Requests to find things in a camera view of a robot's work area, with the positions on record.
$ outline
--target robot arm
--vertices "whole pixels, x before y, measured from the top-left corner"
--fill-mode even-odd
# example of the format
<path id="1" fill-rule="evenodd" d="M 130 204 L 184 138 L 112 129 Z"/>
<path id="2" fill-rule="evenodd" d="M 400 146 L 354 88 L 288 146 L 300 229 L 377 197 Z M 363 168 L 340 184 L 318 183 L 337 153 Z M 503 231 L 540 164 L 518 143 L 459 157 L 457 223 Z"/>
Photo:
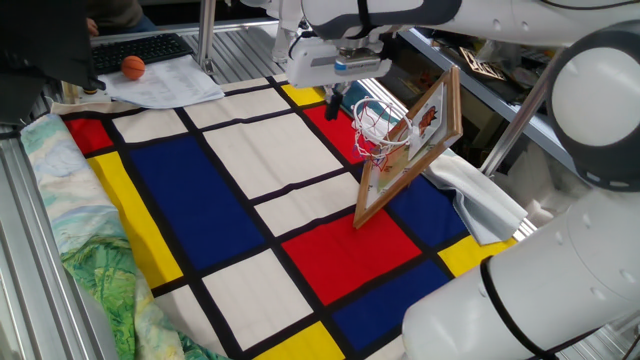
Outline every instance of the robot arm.
<path id="1" fill-rule="evenodd" d="M 639 3 L 290 1 L 301 2 L 317 35 L 289 45 L 287 75 L 299 87 L 384 75 L 390 61 L 379 56 L 380 35 L 416 25 L 513 43 L 571 45 L 551 69 L 547 108 L 578 173 L 599 189 L 496 256 L 485 274 L 519 331 L 545 350 L 640 308 Z M 492 304 L 487 284 L 475 268 L 411 306 L 403 321 L 408 357 L 531 358 Z"/>
<path id="2" fill-rule="evenodd" d="M 391 62 L 380 59 L 380 35 L 414 26 L 519 44 L 566 46 L 596 30 L 640 18 L 640 5 L 618 6 L 622 0 L 590 0 L 589 7 L 581 0 L 241 1 L 265 7 L 280 19 L 274 58 L 287 62 L 291 84 L 301 88 L 385 75 Z M 303 19 L 317 37 L 296 41 L 297 24 Z"/>

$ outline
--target picture frame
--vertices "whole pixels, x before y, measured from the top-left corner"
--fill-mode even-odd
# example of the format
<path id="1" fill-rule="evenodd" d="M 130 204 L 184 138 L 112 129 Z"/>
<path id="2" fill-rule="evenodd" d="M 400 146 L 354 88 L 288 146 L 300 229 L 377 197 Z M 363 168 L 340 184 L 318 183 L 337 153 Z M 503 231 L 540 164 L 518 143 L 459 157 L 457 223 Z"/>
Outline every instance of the picture frame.
<path id="1" fill-rule="evenodd" d="M 438 156 L 462 137 L 462 107 L 460 104 L 460 69 L 451 67 L 440 79 L 420 98 L 409 110 L 407 118 L 413 124 L 418 114 L 424 113 L 426 105 L 432 107 L 430 99 L 438 91 L 442 93 L 442 109 L 436 109 L 440 114 L 439 127 L 424 147 L 412 158 L 409 158 L 410 145 L 401 145 L 389 152 L 382 161 L 367 160 L 364 165 L 356 212 L 353 226 L 359 229 L 378 211 L 389 203 L 398 193 L 409 186 L 411 181 L 418 177 Z M 407 129 L 407 123 L 400 121 L 391 129 L 387 138 L 396 141 L 401 138 Z"/>

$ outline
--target colorful mat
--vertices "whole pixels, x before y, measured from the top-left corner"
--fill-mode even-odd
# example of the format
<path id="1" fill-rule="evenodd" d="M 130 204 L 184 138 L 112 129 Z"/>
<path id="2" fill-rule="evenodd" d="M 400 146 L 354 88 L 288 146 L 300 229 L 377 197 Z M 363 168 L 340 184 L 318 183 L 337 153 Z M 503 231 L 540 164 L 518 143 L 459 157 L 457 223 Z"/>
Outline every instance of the colorful mat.
<path id="1" fill-rule="evenodd" d="M 354 230 L 351 119 L 326 121 L 320 94 L 273 78 L 232 87 L 174 110 L 61 114 L 158 306 L 197 343 L 232 359 L 399 359 L 405 310 L 514 243 L 478 246 L 423 177 Z"/>

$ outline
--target green fabric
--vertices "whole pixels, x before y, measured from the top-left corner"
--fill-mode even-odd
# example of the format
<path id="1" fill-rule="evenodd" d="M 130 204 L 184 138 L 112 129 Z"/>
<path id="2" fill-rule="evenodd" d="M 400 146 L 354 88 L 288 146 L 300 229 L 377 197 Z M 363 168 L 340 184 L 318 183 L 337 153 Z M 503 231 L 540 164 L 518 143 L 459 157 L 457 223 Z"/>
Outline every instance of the green fabric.
<path id="1" fill-rule="evenodd" d="M 105 310 L 120 359 L 135 357 L 134 299 L 136 263 L 125 238 L 94 236 L 61 256 L 73 278 Z"/>
<path id="2" fill-rule="evenodd" d="M 136 266 L 118 210 L 56 115 L 22 130 L 62 264 L 103 307 L 123 360 L 225 360 L 179 333 Z"/>

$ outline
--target small basketball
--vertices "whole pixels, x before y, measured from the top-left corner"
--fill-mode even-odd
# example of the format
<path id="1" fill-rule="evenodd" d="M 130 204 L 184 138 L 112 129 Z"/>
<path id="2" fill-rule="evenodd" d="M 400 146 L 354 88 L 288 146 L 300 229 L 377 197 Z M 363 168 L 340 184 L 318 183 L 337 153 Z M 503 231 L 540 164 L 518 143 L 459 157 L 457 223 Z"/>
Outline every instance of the small basketball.
<path id="1" fill-rule="evenodd" d="M 122 60 L 122 73 L 131 80 L 138 80 L 144 75 L 144 61 L 137 56 L 127 56 Z"/>

